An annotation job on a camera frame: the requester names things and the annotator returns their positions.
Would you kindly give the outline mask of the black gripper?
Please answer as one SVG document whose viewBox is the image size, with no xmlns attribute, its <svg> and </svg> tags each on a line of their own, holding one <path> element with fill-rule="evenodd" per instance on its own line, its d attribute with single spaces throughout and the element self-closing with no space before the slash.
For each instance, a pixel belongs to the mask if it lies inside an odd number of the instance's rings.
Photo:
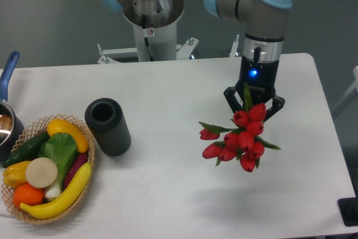
<svg viewBox="0 0 358 239">
<path fill-rule="evenodd" d="M 240 98 L 244 101 L 245 82 L 249 85 L 253 102 L 268 102 L 272 99 L 272 106 L 267 110 L 264 122 L 280 111 L 285 105 L 285 99 L 275 95 L 278 67 L 279 60 L 274 62 L 254 62 L 243 56 L 236 86 L 226 88 L 223 93 L 232 113 L 243 110 L 243 106 L 239 103 L 235 94 L 238 92 Z"/>
</svg>

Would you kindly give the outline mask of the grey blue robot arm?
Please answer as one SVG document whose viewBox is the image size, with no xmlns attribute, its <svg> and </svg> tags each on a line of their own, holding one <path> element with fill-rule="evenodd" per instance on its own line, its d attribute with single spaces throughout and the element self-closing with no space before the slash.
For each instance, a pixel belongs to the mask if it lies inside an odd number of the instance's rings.
<svg viewBox="0 0 358 239">
<path fill-rule="evenodd" d="M 100 1 L 132 24 L 141 62 L 178 59 L 177 22 L 183 0 Z M 204 0 L 210 14 L 246 25 L 239 80 L 224 93 L 233 112 L 271 101 L 266 114 L 270 118 L 283 108 L 275 80 L 292 4 L 293 0 Z"/>
</svg>

